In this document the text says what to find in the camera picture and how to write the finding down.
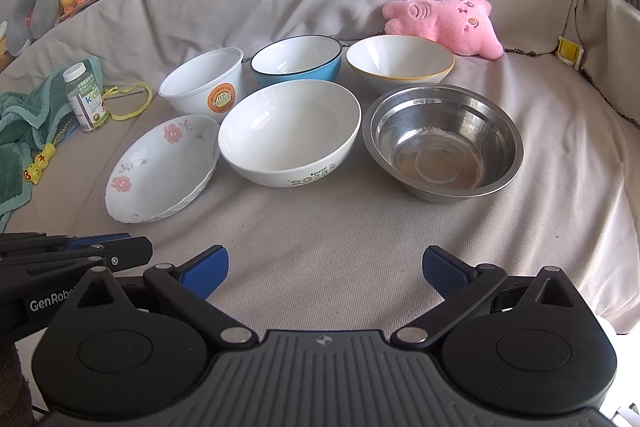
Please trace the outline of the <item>pink plush toy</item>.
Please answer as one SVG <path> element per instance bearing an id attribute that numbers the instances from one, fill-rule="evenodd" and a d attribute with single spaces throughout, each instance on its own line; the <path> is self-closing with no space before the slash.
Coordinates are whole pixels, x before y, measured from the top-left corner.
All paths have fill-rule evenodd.
<path id="1" fill-rule="evenodd" d="M 387 35 L 416 36 L 461 56 L 497 61 L 504 54 L 487 0 L 397 0 L 383 6 Z"/>

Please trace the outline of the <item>white bowl yellow rim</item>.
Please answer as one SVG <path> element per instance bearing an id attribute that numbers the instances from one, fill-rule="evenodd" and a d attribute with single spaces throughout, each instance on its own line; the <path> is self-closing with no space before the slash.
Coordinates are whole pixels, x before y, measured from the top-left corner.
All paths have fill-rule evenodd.
<path id="1" fill-rule="evenodd" d="M 346 51 L 346 61 L 377 94 L 440 83 L 456 60 L 446 46 L 403 35 L 362 39 Z"/>

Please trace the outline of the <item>grey plush toy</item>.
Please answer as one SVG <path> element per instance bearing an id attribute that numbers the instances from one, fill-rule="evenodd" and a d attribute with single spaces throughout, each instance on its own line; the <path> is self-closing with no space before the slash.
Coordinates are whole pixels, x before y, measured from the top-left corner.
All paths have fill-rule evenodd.
<path id="1" fill-rule="evenodd" d="M 60 17 L 60 0 L 16 0 L 6 26 L 6 50 L 20 56 L 52 29 Z"/>

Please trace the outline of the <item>floral white plate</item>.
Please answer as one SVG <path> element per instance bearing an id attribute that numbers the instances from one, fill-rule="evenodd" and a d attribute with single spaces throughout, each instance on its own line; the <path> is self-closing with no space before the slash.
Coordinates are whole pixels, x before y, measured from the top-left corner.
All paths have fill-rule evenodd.
<path id="1" fill-rule="evenodd" d="M 188 115 L 159 124 L 134 142 L 114 167 L 105 208 L 116 221 L 137 225 L 186 208 L 213 176 L 220 156 L 219 124 Z"/>

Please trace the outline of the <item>stainless steel bowl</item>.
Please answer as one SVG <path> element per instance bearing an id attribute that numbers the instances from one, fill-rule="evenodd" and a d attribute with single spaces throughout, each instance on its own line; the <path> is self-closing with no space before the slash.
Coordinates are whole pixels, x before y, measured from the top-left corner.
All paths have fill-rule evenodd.
<path id="1" fill-rule="evenodd" d="M 383 170 L 409 193 L 437 204 L 499 192 L 524 159 L 520 130 L 501 107 L 446 84 L 380 96 L 361 131 Z"/>

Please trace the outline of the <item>vitamin gummy bottle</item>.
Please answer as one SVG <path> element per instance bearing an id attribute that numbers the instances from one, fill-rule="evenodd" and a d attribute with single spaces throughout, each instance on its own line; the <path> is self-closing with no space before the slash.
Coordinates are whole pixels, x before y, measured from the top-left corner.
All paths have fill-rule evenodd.
<path id="1" fill-rule="evenodd" d="M 107 120 L 102 89 L 86 62 L 76 63 L 63 72 L 65 94 L 70 107 L 85 132 L 91 132 Z"/>

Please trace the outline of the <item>blue enamel bowl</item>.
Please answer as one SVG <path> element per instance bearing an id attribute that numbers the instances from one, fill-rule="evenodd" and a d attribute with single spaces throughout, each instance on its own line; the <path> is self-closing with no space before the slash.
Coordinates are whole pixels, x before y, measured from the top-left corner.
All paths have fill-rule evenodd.
<path id="1" fill-rule="evenodd" d="M 341 43 L 332 37 L 288 37 L 259 50 L 250 60 L 250 68 L 261 88 L 299 79 L 334 81 L 342 52 Z"/>

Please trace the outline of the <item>yellow white small box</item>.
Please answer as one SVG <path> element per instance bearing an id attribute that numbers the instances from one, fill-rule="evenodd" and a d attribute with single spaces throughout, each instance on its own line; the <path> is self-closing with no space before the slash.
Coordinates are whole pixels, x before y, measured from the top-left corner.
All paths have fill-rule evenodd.
<path id="1" fill-rule="evenodd" d="M 575 70 L 578 70 L 580 64 L 582 64 L 584 48 L 581 44 L 573 40 L 567 39 L 563 36 L 559 36 L 558 46 L 555 49 L 555 56 L 563 64 L 573 67 Z"/>

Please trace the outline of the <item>yellow toy charm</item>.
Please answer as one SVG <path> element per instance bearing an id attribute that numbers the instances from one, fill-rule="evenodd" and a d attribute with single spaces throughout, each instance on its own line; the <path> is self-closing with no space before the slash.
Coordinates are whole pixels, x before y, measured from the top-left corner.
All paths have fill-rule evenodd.
<path id="1" fill-rule="evenodd" d="M 29 164 L 23 171 L 23 178 L 25 181 L 37 185 L 41 180 L 43 170 L 46 169 L 52 157 L 55 155 L 55 146 L 52 143 L 47 143 L 42 150 L 35 156 L 31 164 Z"/>

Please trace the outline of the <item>white plastic takeaway bowl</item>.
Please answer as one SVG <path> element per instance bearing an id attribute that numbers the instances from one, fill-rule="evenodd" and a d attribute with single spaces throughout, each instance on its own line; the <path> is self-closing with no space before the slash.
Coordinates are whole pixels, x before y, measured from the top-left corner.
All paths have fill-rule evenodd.
<path id="1" fill-rule="evenodd" d="M 220 124 L 247 95 L 243 57 L 238 48 L 202 53 L 171 72 L 158 94 L 179 115 L 204 115 Z"/>

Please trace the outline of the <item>beige sofa cover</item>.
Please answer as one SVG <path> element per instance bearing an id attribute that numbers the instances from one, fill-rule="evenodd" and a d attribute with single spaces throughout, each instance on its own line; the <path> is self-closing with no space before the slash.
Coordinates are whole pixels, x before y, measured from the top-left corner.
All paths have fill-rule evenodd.
<path id="1" fill-rule="evenodd" d="M 560 268 L 620 332 L 639 321 L 639 12 L 626 0 L 457 0 L 490 19 L 502 57 L 449 57 L 444 79 L 388 130 L 422 139 L 409 193 L 364 132 L 375 90 L 346 61 L 382 35 L 398 0 L 102 0 L 58 24 L 2 72 L 30 91 L 83 60 L 108 84 L 160 89 L 213 54 L 233 66 L 271 43 L 325 36 L 333 81 L 253 89 L 223 122 L 157 96 L 130 122 L 76 131 L 56 150 L 12 232 L 144 236 L 157 263 L 226 247 L 206 299 L 256 332 L 381 329 L 437 303 L 426 247 L 514 275 Z"/>

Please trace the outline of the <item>green towel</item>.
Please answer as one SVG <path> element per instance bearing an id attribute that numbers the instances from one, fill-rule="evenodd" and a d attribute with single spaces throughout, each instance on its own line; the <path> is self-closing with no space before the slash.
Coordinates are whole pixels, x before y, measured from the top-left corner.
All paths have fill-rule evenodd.
<path id="1" fill-rule="evenodd" d="M 34 184 L 23 172 L 46 144 L 58 146 L 79 128 L 65 94 L 64 68 L 52 72 L 29 93 L 1 95 L 1 231 L 12 212 L 32 198 Z"/>

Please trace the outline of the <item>large white ceramic bowl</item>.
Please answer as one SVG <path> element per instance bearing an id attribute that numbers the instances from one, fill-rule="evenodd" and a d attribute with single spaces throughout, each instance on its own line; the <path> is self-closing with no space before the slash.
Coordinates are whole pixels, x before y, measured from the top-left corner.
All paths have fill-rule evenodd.
<path id="1" fill-rule="evenodd" d="M 224 118 L 220 153 L 240 176 L 266 187 L 296 187 L 329 176 L 360 129 L 358 98 L 338 83 L 292 80 L 260 89 Z"/>

